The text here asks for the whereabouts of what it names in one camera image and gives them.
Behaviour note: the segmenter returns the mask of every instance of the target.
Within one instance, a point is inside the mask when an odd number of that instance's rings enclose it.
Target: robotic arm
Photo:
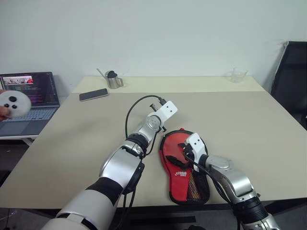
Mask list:
[[[70,201],[42,230],[107,230],[122,194],[132,192],[145,165],[142,159],[155,134],[177,112],[166,102],[150,113],[138,128],[110,154],[99,179]]]
[[[243,229],[281,230],[273,216],[262,206],[248,177],[234,168],[231,160],[208,155],[197,133],[193,133],[186,139],[183,148],[186,157],[193,161],[194,170],[206,171],[212,180],[223,187]]]

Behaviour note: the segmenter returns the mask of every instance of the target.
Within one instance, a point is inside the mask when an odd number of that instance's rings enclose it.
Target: human hand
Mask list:
[[[0,121],[7,119],[7,115],[9,115],[10,111],[7,107],[0,106]]]

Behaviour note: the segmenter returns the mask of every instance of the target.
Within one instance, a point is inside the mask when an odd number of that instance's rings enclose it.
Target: white wall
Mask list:
[[[0,73],[51,70],[60,95],[95,68],[224,75],[269,88],[282,44],[307,40],[306,0],[0,0]]]

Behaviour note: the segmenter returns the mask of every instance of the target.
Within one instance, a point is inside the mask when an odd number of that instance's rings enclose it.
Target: laptop screen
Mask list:
[[[0,81],[3,89],[26,94],[32,107],[59,106],[52,72],[0,74]]]

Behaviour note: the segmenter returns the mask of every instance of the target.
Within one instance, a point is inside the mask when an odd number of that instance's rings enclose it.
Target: white circular object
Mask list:
[[[31,109],[31,101],[22,92],[5,91],[0,94],[0,106],[5,106],[10,110],[7,117],[18,117],[26,115]]]

